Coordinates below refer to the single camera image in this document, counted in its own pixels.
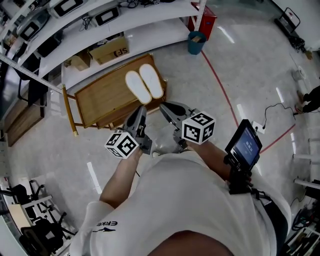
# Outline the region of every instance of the shelf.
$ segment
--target shelf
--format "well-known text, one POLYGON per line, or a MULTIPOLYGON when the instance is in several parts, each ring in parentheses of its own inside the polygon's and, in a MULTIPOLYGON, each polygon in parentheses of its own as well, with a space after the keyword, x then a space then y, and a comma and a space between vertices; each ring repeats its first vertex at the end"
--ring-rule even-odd
POLYGON ((83 71, 78 71, 72 66, 65 67, 62 64, 61 82, 65 84, 66 89, 69 89, 95 73, 130 57, 155 48, 187 40, 189 30, 179 18, 174 18, 139 26, 126 31, 124 34, 128 41, 128 54, 108 61, 102 65, 99 65, 92 59, 90 67, 83 71))
POLYGON ((0 41, 2 41, 5 36, 7 35, 8 31, 12 31, 13 25, 17 21, 17 19, 26 11, 28 10, 29 6, 34 2, 34 0, 28 0, 20 10, 12 17, 12 19, 8 22, 5 28, 0 33, 0 41))
POLYGON ((39 76, 45 76, 69 57, 117 33, 154 22, 198 14, 198 11, 188 1, 176 0, 146 8, 142 5, 134 9, 122 8, 118 18, 102 26, 91 26, 88 30, 79 31, 82 25, 80 22, 65 32, 63 41, 54 51, 47 57, 41 58, 39 76))
POLYGON ((54 33, 58 32, 64 26, 73 22, 77 18, 80 18, 82 15, 87 12, 100 7, 106 3, 111 2, 112 0, 89 0, 87 3, 81 7, 70 12, 68 15, 62 18, 50 17, 47 24, 39 31, 39 33, 34 37, 32 41, 29 42, 27 51, 21 56, 18 61, 18 65, 21 66, 27 58, 36 50, 40 45, 42 45, 49 37, 54 33))

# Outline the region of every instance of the pair of slippers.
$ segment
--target pair of slippers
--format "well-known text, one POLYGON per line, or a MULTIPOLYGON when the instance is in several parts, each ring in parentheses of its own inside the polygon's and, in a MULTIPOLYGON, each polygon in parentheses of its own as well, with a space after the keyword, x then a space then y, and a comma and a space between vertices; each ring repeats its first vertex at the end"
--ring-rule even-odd
POLYGON ((159 99, 164 95, 159 76, 150 64, 143 64, 136 71, 128 71, 125 74, 125 83, 129 90, 146 105, 151 102, 152 98, 159 99))

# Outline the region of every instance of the white box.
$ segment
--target white box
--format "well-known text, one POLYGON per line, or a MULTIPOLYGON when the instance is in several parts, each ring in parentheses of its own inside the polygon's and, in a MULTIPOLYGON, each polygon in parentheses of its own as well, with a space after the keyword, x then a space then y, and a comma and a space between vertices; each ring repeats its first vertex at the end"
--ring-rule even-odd
POLYGON ((117 158, 127 159, 139 146, 128 132, 115 132, 110 135, 104 147, 117 158))
POLYGON ((182 121, 182 138, 201 145, 214 134, 216 119, 202 111, 182 121))

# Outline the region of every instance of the wooden tray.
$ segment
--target wooden tray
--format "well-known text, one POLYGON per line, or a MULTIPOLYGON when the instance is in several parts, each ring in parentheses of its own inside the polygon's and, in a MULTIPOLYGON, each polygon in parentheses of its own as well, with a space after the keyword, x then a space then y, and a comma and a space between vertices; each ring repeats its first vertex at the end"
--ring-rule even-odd
MULTIPOLYGON (((98 129, 113 122, 118 124, 141 105, 140 101, 128 89, 125 75, 128 71, 139 72, 142 64, 150 64, 154 67, 161 86, 165 90, 166 82, 161 77, 151 54, 130 61, 103 75, 74 94, 84 128, 88 128, 94 123, 96 123, 98 129)), ((164 100, 165 94, 161 99, 151 101, 146 107, 147 109, 157 108, 164 100)))

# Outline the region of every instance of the person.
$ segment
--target person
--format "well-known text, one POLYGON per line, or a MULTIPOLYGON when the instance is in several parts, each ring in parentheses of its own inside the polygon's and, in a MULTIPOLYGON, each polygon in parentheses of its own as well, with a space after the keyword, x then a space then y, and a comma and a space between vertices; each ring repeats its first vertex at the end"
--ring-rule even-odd
MULTIPOLYGON (((130 197, 142 152, 122 159, 99 200, 88 204, 70 256, 275 256, 275 235, 257 200, 250 193, 229 193, 226 153, 209 141, 187 143, 193 151, 146 163, 130 197)), ((256 169, 251 180, 274 200, 290 227, 283 196, 256 169)))
POLYGON ((320 85, 314 88, 310 93, 303 94, 299 90, 297 91, 299 103, 295 105, 295 110, 299 114, 310 113, 320 108, 320 85))

